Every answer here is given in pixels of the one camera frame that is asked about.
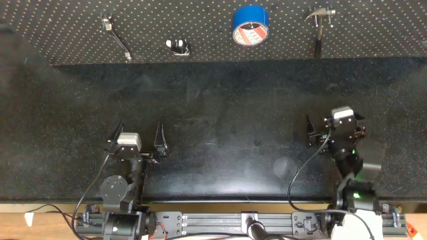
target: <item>black table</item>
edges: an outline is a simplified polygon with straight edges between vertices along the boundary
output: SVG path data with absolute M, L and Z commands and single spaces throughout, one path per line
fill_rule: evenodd
M 316 124 L 349 105 L 385 148 L 378 193 L 427 199 L 427 59 L 375 58 L 152 65 L 17 65 L 2 83 L 0 198 L 76 202 L 103 161 L 103 142 L 123 119 L 152 150 L 157 123 L 171 155 L 150 165 L 145 202 L 286 201 L 312 153 Z M 110 162 L 103 178 L 124 174 Z M 301 172 L 297 201 L 327 201 L 339 178 L 325 155 Z M 102 180 L 87 202 L 100 200 Z

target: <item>pegboard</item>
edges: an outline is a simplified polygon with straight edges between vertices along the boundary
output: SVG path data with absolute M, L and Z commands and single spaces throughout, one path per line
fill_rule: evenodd
M 255 47 L 232 38 L 233 15 L 246 5 L 270 17 L 269 37 Z M 304 15 L 326 6 L 337 14 L 323 28 L 323 58 L 427 56 L 424 0 L 3 0 L 0 16 L 52 65 L 126 63 L 101 30 L 106 12 L 115 15 L 132 63 L 250 61 L 313 58 L 316 26 Z M 190 56 L 173 56 L 168 39 L 187 39 Z

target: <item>wooden surface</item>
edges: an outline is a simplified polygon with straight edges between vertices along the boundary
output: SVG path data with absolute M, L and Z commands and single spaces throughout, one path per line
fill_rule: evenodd
M 427 214 L 407 214 L 406 218 L 427 240 Z M 28 227 L 23 213 L 0 213 L 0 240 L 76 239 L 60 214 L 36 213 L 33 226 Z M 410 238 L 389 238 L 403 240 Z

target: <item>blue tape roll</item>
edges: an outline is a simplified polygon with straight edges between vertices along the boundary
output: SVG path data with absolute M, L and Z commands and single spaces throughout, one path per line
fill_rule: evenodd
M 234 14 L 233 39 L 244 46 L 255 46 L 268 37 L 268 13 L 260 6 L 246 6 Z

